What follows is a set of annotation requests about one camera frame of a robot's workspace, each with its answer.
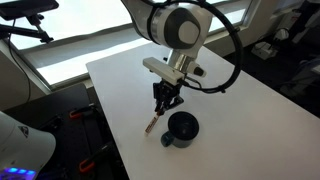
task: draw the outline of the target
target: white table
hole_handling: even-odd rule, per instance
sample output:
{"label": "white table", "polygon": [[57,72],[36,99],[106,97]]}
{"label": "white table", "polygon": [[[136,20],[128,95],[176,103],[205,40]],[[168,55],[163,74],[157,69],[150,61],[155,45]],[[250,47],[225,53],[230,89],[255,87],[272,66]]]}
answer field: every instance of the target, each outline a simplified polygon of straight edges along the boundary
{"label": "white table", "polygon": [[[185,102],[145,137],[154,116],[152,84],[160,78],[142,59],[168,52],[150,43],[87,64],[131,180],[320,179],[320,120],[245,72],[226,94],[182,88]],[[234,67],[206,48],[197,62],[207,70],[204,87],[220,85]],[[200,132],[186,149],[164,148],[160,137],[177,111],[193,114]]]}

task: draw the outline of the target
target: black mug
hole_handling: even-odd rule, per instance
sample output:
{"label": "black mug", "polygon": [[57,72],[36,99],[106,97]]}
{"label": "black mug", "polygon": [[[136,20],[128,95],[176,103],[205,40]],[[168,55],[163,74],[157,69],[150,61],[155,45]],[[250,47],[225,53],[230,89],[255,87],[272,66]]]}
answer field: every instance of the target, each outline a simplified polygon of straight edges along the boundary
{"label": "black mug", "polygon": [[169,131],[161,137],[164,147],[171,144],[178,148],[188,147],[198,135],[199,123],[190,113],[177,112],[170,116],[168,121]]}

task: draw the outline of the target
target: wall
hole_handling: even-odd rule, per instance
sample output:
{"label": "wall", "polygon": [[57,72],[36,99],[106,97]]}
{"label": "wall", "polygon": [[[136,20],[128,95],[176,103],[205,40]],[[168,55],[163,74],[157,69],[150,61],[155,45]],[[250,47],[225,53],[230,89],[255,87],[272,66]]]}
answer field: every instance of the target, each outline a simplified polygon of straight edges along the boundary
{"label": "wall", "polygon": [[[49,90],[31,72],[28,72],[28,75],[32,79],[31,99],[49,93]],[[0,111],[23,104],[28,97],[27,79],[13,63],[8,47],[3,41],[0,41],[0,76]]]}

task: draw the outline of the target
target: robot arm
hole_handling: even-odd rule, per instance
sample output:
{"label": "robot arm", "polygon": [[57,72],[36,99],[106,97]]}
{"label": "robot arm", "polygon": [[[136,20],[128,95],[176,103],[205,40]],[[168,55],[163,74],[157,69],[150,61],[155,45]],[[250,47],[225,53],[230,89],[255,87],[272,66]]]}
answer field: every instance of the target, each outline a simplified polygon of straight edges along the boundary
{"label": "robot arm", "polygon": [[[157,114],[183,103],[179,96],[182,85],[205,93],[225,92],[241,71],[242,43],[230,21],[215,7],[205,0],[166,0],[154,3],[150,0],[121,0],[129,11],[137,33],[164,45],[171,50],[167,63],[155,58],[146,58],[143,65],[162,78],[154,83],[154,98]],[[225,25],[236,49],[235,69],[228,81],[216,88],[197,88],[185,80],[188,73],[201,77],[206,72],[195,62],[198,52],[205,42],[213,14]]]}
{"label": "robot arm", "polygon": [[142,0],[122,2],[140,36],[173,49],[175,54],[197,58],[208,35],[213,17],[210,12],[196,5],[181,7],[172,4],[166,8],[154,8]]}

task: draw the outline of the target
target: black cable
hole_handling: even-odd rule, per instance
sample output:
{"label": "black cable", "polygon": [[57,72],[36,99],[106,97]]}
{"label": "black cable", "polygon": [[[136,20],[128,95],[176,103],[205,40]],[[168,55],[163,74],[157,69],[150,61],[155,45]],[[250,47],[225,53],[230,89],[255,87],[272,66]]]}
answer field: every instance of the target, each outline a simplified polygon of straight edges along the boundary
{"label": "black cable", "polygon": [[[15,24],[16,24],[16,19],[13,20],[12,29],[14,29]],[[21,69],[21,71],[23,72],[23,74],[25,75],[25,77],[27,78],[27,81],[28,81],[28,97],[27,97],[26,102],[23,104],[23,106],[21,108],[21,110],[23,110],[26,107],[26,105],[29,103],[30,98],[31,98],[31,82],[30,82],[30,78],[29,78],[28,74],[26,73],[26,71],[21,67],[21,65],[18,63],[18,61],[16,60],[16,58],[13,55],[12,47],[11,47],[11,36],[12,36],[12,33],[9,34],[9,39],[8,39],[8,48],[9,48],[10,55],[11,55],[13,61]]]}
{"label": "black cable", "polygon": [[189,87],[194,90],[202,91],[204,93],[217,93],[217,92],[222,92],[224,93],[227,88],[229,88],[238,78],[240,72],[241,72],[241,67],[242,67],[242,60],[243,60],[243,47],[242,47],[242,42],[237,34],[239,31],[238,29],[234,28],[234,26],[231,24],[231,22],[228,20],[228,18],[221,13],[216,7],[211,5],[210,3],[206,2],[205,0],[198,0],[198,1],[190,1],[190,0],[175,0],[175,1],[166,1],[164,3],[153,3],[148,0],[142,0],[143,2],[153,6],[153,7],[158,7],[158,8],[164,8],[166,6],[170,6],[172,4],[177,4],[177,3],[189,3],[189,4],[194,4],[198,5],[209,12],[211,12],[215,17],[217,17],[221,23],[226,27],[227,31],[229,32],[229,35],[233,41],[233,44],[235,46],[235,67],[233,70],[233,73],[231,77],[222,85],[215,87],[215,88],[198,88],[198,87],[193,87],[189,85],[188,82],[181,80],[180,83],[186,87]]}
{"label": "black cable", "polygon": [[201,85],[201,83],[199,81],[197,81],[197,80],[195,80],[195,79],[193,79],[193,78],[191,78],[189,76],[186,76],[186,79],[188,79],[191,82],[194,82],[194,83],[198,84],[199,88],[202,88],[202,85]]}

